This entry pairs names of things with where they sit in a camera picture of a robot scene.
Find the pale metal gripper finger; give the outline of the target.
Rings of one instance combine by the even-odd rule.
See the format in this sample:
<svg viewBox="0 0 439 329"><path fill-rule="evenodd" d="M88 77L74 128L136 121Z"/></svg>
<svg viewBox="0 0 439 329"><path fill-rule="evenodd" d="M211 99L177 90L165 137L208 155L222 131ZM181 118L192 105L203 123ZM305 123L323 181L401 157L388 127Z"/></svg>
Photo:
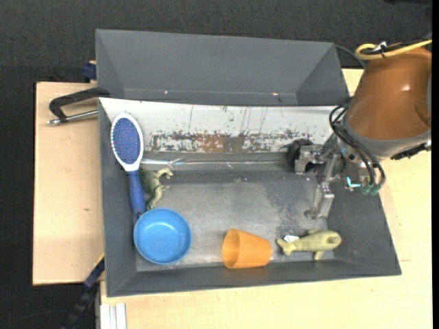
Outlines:
<svg viewBox="0 0 439 329"><path fill-rule="evenodd" d="M322 145L303 145L296 152L294 171L297 174L304 174L315 165L321 165L323 163L324 154Z"/></svg>
<svg viewBox="0 0 439 329"><path fill-rule="evenodd" d="M313 197L313 205L304 212L304 215L309 220L327 219L334 199L335 194L330 189L330 184L328 182L319 183Z"/></svg>

